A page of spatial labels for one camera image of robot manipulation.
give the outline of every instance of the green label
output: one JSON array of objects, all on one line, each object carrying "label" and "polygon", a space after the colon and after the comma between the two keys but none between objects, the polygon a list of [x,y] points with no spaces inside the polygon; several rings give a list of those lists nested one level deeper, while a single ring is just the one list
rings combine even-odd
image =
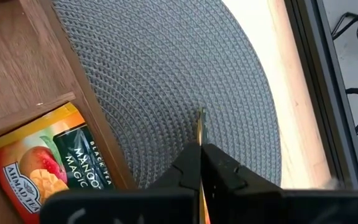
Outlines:
[{"label": "green label", "polygon": [[67,173],[69,188],[114,187],[86,124],[53,137]]}]

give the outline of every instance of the round placemat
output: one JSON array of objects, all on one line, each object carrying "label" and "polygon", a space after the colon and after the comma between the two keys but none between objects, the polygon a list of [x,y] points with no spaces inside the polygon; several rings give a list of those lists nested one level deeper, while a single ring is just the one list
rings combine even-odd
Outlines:
[{"label": "round placemat", "polygon": [[156,180],[195,139],[200,106],[208,110],[212,143],[280,184],[269,85],[220,0],[54,4],[139,187]]}]

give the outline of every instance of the black edge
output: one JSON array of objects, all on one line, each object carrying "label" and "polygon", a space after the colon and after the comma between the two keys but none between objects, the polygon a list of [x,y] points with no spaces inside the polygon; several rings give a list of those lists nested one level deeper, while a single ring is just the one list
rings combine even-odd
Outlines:
[{"label": "black edge", "polygon": [[358,137],[322,0],[285,0],[331,174],[358,189]]}]

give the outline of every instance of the orange packaging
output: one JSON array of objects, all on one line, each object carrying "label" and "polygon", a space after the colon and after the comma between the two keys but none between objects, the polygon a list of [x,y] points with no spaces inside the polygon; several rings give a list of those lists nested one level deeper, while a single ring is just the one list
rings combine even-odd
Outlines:
[{"label": "orange packaging", "polygon": [[52,194],[114,187],[78,110],[62,107],[0,137],[0,183],[25,223]]}]

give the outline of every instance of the mango magic tea packet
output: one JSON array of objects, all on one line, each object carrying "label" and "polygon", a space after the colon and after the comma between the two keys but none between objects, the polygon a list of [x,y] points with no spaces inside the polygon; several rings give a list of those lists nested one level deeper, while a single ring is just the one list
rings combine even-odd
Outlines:
[{"label": "mango magic tea packet", "polygon": [[61,190],[113,188],[80,112],[67,103],[0,137],[0,183],[26,223]]}]

